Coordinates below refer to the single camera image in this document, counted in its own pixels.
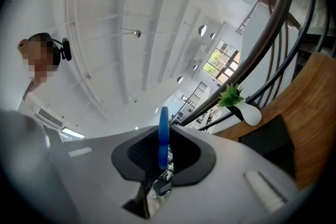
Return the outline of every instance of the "air vent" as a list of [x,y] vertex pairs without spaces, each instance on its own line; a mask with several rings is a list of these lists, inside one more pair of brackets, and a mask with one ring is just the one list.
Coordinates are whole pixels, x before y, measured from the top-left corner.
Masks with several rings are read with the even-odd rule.
[[40,109],[38,111],[38,114],[40,114],[42,117],[46,118],[47,120],[51,121],[53,124],[56,124],[59,127],[63,126],[63,123],[59,120],[55,119],[53,116],[49,115],[47,112],[45,112],[43,109]]

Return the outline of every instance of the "blue object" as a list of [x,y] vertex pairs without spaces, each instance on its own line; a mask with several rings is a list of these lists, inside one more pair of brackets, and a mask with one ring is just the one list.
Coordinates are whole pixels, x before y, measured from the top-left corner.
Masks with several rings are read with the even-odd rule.
[[169,120],[168,120],[168,108],[163,106],[161,109],[160,123],[159,123],[159,167],[161,169],[167,169],[168,165],[168,146],[169,146]]

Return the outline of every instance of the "ear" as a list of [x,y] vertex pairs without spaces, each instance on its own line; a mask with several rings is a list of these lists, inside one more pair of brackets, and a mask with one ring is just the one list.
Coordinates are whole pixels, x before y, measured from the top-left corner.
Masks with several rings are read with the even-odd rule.
[[21,55],[25,55],[28,53],[28,40],[23,39],[20,41],[19,45],[17,45],[17,49],[21,53]]

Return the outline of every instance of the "white vase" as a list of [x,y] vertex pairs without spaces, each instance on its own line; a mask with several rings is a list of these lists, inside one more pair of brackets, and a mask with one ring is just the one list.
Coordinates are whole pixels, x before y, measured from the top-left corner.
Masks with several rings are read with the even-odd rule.
[[240,101],[235,107],[239,108],[247,124],[254,126],[261,121],[261,112],[253,105]]

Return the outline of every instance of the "green plant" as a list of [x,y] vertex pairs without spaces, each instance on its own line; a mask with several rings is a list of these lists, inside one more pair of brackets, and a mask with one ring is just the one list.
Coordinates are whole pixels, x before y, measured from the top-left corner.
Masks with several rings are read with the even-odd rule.
[[203,69],[210,73],[210,74],[214,74],[216,72],[216,68],[214,68],[213,66],[209,65],[208,63],[206,63],[203,67]]
[[210,63],[214,66],[217,63],[217,60],[222,56],[222,54],[217,51],[214,52],[210,57]]
[[242,90],[242,87],[238,89],[238,84],[235,86],[233,86],[232,83],[231,86],[227,84],[226,91],[220,93],[221,97],[219,97],[219,106],[233,106],[244,100],[244,98],[240,96]]

